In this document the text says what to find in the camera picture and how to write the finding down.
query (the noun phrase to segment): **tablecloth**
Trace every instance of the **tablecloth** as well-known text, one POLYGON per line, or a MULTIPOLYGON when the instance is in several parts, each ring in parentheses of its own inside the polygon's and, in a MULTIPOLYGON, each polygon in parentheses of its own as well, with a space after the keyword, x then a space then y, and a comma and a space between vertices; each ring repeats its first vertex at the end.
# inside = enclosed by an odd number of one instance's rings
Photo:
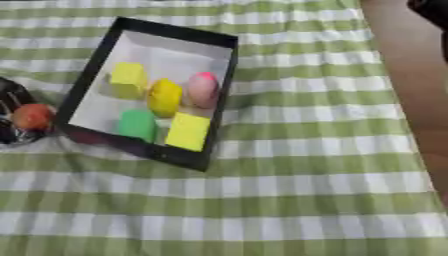
POLYGON ((447 255, 359 1, 1 2, 0 75, 57 106, 116 16, 239 36, 210 168, 61 134, 3 150, 0 255, 447 255))

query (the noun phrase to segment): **yellow cube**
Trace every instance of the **yellow cube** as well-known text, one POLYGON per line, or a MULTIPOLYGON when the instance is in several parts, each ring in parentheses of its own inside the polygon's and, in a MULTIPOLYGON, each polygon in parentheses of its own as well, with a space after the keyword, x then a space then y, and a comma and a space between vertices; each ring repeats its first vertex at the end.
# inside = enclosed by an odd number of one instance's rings
POLYGON ((182 100, 182 87, 167 78, 155 82, 146 98, 148 108, 159 117, 172 117, 182 100))
POLYGON ((191 151, 202 151, 210 119, 177 112, 165 144, 191 151))
POLYGON ((142 64, 119 62, 111 74, 110 84, 117 98, 142 99, 148 77, 142 64))

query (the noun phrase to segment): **wooden floor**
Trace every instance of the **wooden floor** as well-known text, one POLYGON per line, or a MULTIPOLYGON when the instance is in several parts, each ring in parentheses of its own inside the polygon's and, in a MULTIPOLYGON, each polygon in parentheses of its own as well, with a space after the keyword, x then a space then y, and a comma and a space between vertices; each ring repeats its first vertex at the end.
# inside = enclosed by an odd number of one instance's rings
POLYGON ((406 0, 361 2, 434 186, 448 195, 448 66, 441 31, 408 10, 406 0))

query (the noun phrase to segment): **white stripe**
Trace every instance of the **white stripe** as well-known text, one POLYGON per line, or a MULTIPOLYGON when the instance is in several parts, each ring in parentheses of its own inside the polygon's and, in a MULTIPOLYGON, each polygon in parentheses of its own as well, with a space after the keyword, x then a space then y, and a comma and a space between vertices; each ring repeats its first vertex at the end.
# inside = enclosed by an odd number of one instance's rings
POLYGON ((424 238, 446 237, 447 217, 443 213, 197 218, 169 216, 93 215, 90 213, 0 213, 0 235, 54 235, 74 237, 115 237, 139 240, 183 241, 283 241, 352 238, 424 238), (20 228, 33 220, 32 228, 20 228), (93 228, 92 222, 108 223, 113 228, 93 228), (242 227, 250 224, 262 232, 259 239, 246 238, 242 227), (298 227, 286 232, 285 227, 298 227), (69 227, 60 232, 54 227, 69 227), (204 237, 198 230, 220 234, 204 237))
MULTIPOLYGON (((369 29, 352 31, 319 31, 319 32, 279 32, 275 34, 241 33, 240 45, 270 45, 278 43, 315 43, 332 41, 364 42, 372 38, 369 29)), ((0 37, 0 47, 8 49, 51 49, 51 48, 96 48, 102 37, 37 37, 8 38, 0 37)))
MULTIPOLYGON (((37 81, 28 77, 8 77, 30 90, 67 93, 73 84, 56 84, 37 81)), ((266 92, 356 92, 390 91, 390 80, 385 76, 371 77, 322 77, 322 78, 283 78, 279 80, 257 80, 251 82, 233 82, 230 95, 249 95, 266 92)))
MULTIPOLYGON (((11 1, 0 2, 1 8, 9 9, 44 9, 44 8, 137 8, 137 7, 214 7, 225 4, 247 5, 257 3, 259 0, 214 0, 214 1, 141 1, 141 0, 108 0, 108 1, 91 1, 91 0, 59 0, 59 1, 11 1)), ((297 3, 311 3, 321 0, 294 0, 297 3)), ((284 0, 270 0, 270 2, 284 3, 284 0)))
POLYGON ((366 119, 403 119, 398 104, 381 105, 335 105, 312 107, 266 107, 250 106, 237 110, 226 110, 223 124, 266 124, 334 122, 366 119))
MULTIPOLYGON (((416 153, 411 136, 379 135, 357 136, 349 138, 311 138, 220 141, 216 145, 217 159, 240 159, 245 157, 269 158, 277 156, 349 156, 370 155, 378 153, 416 153)), ((112 147, 94 147, 77 144, 67 138, 45 138, 22 147, 2 149, 2 153, 63 153, 72 152, 89 156, 123 160, 137 160, 136 156, 120 154, 112 147)))
MULTIPOLYGON (((73 72, 81 71, 86 59, 56 59, 56 60, 2 60, 0 68, 20 69, 27 72, 73 72)), ((322 64, 353 65, 380 64, 381 59, 376 52, 345 52, 345 53, 308 53, 299 55, 254 55, 240 57, 238 68, 289 68, 295 66, 319 66, 322 64)))
POLYGON ((416 153, 410 136, 379 135, 354 138, 222 141, 216 157, 239 159, 277 156, 349 156, 378 153, 416 153))
POLYGON ((132 8, 137 7, 136 0, 107 0, 107 1, 91 1, 91 0, 59 0, 59 1, 12 1, 0 2, 1 8, 9 9, 47 9, 47 8, 132 8))
POLYGON ((91 192, 182 199, 356 195, 433 192, 425 172, 353 173, 259 177, 158 179, 107 172, 31 172, 0 174, 3 192, 91 192))
MULTIPOLYGON (((304 21, 349 21, 361 20, 362 15, 358 9, 345 10, 322 10, 322 11, 292 11, 285 15, 284 12, 258 13, 248 12, 241 15, 235 15, 232 12, 222 12, 219 15, 201 15, 201 16, 154 16, 154 15, 138 15, 135 18, 149 20, 154 22, 163 22, 177 26, 185 26, 191 24, 195 26, 212 26, 217 24, 234 24, 234 25, 255 25, 255 24, 271 24, 285 23, 290 20, 295 22, 304 21)), ((8 19, 0 22, 0 28, 79 28, 79 27, 109 27, 116 19, 113 17, 39 17, 24 19, 8 19)))
POLYGON ((248 95, 266 92, 356 92, 389 91, 389 77, 332 77, 322 78, 283 78, 269 81, 233 82, 230 95, 248 95))

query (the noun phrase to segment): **pink ball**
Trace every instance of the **pink ball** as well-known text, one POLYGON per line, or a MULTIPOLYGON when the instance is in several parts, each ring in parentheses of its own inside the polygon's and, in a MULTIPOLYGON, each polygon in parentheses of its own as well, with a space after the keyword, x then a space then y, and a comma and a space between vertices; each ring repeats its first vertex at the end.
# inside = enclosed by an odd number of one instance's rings
POLYGON ((212 108, 218 98, 218 81, 211 72, 197 73, 188 81, 187 93, 191 102, 200 108, 212 108))

